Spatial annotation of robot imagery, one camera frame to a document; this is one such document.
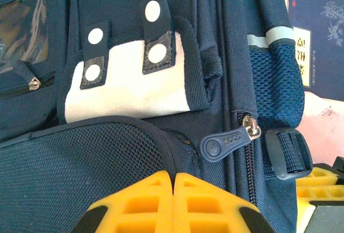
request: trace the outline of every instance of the strap adjuster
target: strap adjuster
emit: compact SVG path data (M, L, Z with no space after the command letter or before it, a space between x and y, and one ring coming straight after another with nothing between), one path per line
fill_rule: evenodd
M293 145L294 158L298 159L298 164L303 167L303 170L295 170L288 172L286 157L283 152L283 147L278 139L279 134L287 133ZM313 161L310 150L303 135L293 128L271 129L265 134L266 147L272 169L277 178L281 180L303 178L309 175L313 170Z

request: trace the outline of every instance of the white fabric panel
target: white fabric panel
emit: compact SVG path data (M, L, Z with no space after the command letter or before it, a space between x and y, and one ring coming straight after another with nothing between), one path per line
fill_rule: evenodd
M110 49L105 85L80 89L84 62L76 66L65 102L67 123L107 115L150 118L190 111L185 94L184 50L176 38L176 64L148 75L142 73L145 42Z
M277 26L266 33L266 37L257 37L253 34L247 35L249 46L268 48L271 43L280 39L294 39L293 29L286 26Z

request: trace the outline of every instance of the backpack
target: backpack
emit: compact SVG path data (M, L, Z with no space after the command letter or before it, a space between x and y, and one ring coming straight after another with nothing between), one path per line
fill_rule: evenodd
M13 68L0 71L1 232L71 231L93 202L160 170L296 231L295 179L312 160L294 129L304 90L284 0L29 1L24 21L9 7L27 0L0 0L0 28L28 41L18 50L39 32L35 58L9 56L0 36Z

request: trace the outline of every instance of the zipper pull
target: zipper pull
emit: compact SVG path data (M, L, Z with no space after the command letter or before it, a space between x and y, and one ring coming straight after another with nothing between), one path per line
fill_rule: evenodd
M17 60L14 62L13 70L17 75L21 76L28 82L28 89L30 91L37 90L41 86L41 81L37 79L23 60Z
M262 130L251 116L245 116L242 126L229 132L212 134L200 142L200 153L209 162L217 162L233 151L259 138Z

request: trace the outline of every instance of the book cover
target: book cover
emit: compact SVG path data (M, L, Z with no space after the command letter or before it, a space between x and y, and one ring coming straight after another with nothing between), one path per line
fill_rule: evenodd
M344 0L288 0L305 91L344 101Z

